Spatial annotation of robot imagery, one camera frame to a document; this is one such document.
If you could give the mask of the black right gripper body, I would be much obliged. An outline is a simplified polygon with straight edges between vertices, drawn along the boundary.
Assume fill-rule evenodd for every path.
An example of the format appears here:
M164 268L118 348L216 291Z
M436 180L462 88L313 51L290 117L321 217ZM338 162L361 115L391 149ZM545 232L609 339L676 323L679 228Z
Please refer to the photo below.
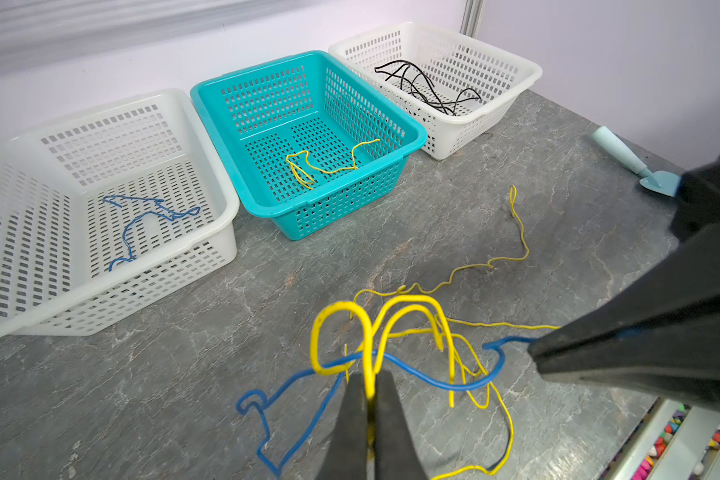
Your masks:
M669 230L680 242L707 225L720 223L720 156L680 177L675 202L677 208Z

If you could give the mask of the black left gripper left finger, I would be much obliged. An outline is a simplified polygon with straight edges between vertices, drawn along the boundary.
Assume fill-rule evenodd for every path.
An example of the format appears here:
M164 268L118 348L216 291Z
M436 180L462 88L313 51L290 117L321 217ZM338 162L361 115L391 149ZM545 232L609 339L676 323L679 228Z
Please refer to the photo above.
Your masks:
M367 478L368 412L363 375L352 374L317 480Z

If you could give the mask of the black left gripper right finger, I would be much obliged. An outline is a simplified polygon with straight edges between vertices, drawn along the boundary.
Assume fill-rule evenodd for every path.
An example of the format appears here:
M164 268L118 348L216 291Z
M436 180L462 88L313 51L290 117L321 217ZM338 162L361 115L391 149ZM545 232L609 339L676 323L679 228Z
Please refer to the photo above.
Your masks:
M422 479L427 475L414 442L391 372L376 376L374 400L374 474L376 479Z

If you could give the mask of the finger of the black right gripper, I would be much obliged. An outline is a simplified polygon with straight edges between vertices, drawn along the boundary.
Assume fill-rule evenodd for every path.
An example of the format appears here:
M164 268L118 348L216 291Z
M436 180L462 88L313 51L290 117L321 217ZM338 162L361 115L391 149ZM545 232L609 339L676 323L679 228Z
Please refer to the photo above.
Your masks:
M720 223L528 352L546 381L626 388L720 412Z

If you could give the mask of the black cable pulled free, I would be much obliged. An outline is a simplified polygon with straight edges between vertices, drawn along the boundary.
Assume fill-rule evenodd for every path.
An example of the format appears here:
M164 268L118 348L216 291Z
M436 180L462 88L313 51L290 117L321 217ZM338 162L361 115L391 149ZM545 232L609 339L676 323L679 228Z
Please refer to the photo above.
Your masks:
M397 79L398 88L425 105L449 116L457 115L457 108L466 102L479 102L482 96L472 87L460 90L454 100L448 100L437 92L435 83L425 71L408 60L397 59L375 66L373 71L383 75L385 81Z

